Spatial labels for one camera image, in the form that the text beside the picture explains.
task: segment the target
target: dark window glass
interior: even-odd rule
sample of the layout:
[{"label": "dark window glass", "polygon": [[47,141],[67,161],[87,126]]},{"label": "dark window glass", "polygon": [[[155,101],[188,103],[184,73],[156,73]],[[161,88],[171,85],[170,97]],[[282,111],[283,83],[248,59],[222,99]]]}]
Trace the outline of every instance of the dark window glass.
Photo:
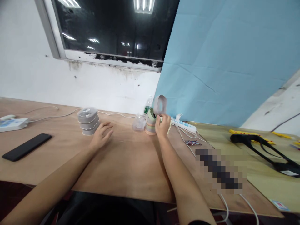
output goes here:
[{"label": "dark window glass", "polygon": [[65,49],[163,60],[179,0],[54,0]]}]

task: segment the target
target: white wall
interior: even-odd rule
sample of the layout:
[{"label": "white wall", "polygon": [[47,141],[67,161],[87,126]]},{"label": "white wall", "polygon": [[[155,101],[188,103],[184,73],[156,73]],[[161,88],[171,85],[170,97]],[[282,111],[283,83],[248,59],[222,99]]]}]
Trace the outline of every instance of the white wall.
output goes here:
[{"label": "white wall", "polygon": [[34,0],[0,1],[0,50],[0,96],[8,98],[136,114],[160,76],[54,59]]},{"label": "white wall", "polygon": [[[291,80],[292,84],[283,93],[279,96],[275,93],[268,98],[242,128],[271,131],[280,123],[300,113],[300,70]],[[300,136],[300,115],[278,127],[276,132]]]}]

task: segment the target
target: small packet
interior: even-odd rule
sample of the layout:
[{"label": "small packet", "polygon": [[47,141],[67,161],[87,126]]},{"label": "small packet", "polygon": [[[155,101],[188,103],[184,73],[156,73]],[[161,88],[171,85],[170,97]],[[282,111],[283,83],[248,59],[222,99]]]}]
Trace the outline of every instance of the small packet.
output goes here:
[{"label": "small packet", "polygon": [[199,143],[197,140],[196,141],[185,141],[185,143],[187,145],[202,145],[201,143]]}]

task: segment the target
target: wooden desk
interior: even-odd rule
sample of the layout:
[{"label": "wooden desk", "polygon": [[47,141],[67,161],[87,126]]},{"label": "wooden desk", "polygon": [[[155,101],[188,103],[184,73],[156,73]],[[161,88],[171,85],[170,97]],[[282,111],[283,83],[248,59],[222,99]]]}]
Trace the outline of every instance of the wooden desk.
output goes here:
[{"label": "wooden desk", "polygon": [[[59,110],[44,108],[27,115],[27,112],[47,103],[30,102],[16,99],[0,99],[0,116],[15,114],[20,117],[64,115],[75,107],[61,106]],[[86,167],[73,190],[144,199],[157,202],[175,203],[161,157],[156,136],[144,132],[134,132],[133,119],[119,115],[107,116],[99,113],[101,121],[111,121],[114,133],[107,147],[95,156]],[[33,122],[18,131],[0,133],[0,154],[19,146],[40,133],[48,133],[53,138],[17,162],[0,159],[0,180],[37,185],[45,177],[85,148],[92,136],[82,135],[76,113],[60,118]],[[225,210],[218,195],[213,194],[203,176],[195,171],[195,157],[182,141],[175,127],[170,130],[169,138],[177,153],[195,177],[205,199],[212,209]],[[202,143],[201,148],[211,148]],[[245,185],[245,197],[259,215],[283,217],[283,215],[250,183]],[[252,210],[238,195],[224,196],[230,211],[250,213]]]},{"label": "wooden desk", "polygon": [[[242,150],[247,152],[245,154],[245,160],[247,163],[247,179],[253,184],[266,198],[270,200],[275,200],[282,202],[286,207],[288,207],[291,212],[300,213],[300,178],[294,178],[282,173],[277,172],[273,169],[272,165],[264,160],[262,157],[257,155],[254,151],[249,149],[246,145],[238,143],[233,144],[230,141],[231,133],[230,129],[238,131],[246,131],[251,133],[260,134],[262,137],[267,138],[276,143],[274,147],[282,152],[284,155],[289,157],[291,160],[296,161],[300,164],[300,151],[290,147],[294,141],[300,138],[295,135],[290,135],[295,138],[295,140],[287,139],[285,137],[279,137],[271,132],[267,131],[257,131],[242,129],[236,127],[226,127],[226,126],[216,126],[210,124],[192,123],[197,127],[198,132],[210,142],[214,148],[221,149],[224,154],[228,151],[241,153]],[[286,160],[279,159],[275,156],[265,153],[259,144],[252,143],[253,147],[270,158],[275,162],[286,163]],[[276,152],[271,149],[266,148],[271,154],[279,156]]]}]

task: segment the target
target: yellow tool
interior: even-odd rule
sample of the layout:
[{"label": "yellow tool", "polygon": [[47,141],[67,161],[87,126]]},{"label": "yellow tool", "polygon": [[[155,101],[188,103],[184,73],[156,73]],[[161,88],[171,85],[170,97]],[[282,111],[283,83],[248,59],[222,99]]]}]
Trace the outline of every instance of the yellow tool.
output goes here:
[{"label": "yellow tool", "polygon": [[[229,132],[232,133],[232,134],[258,135],[258,136],[261,137],[260,134],[257,134],[257,133],[250,133],[250,132],[245,132],[245,131],[229,130]],[[264,140],[266,140],[269,144],[274,144],[274,145],[276,145],[275,142],[273,142],[273,141],[271,141],[271,140],[269,140],[269,139],[267,139],[267,138],[264,138],[264,137],[262,137],[262,138],[263,138]]]},{"label": "yellow tool", "polygon": [[273,133],[273,134],[276,134],[276,135],[278,135],[278,136],[280,136],[280,137],[293,139],[292,137],[290,137],[290,136],[288,136],[288,135],[286,135],[286,134],[280,134],[280,133],[277,133],[277,132],[272,132],[272,133]]}]

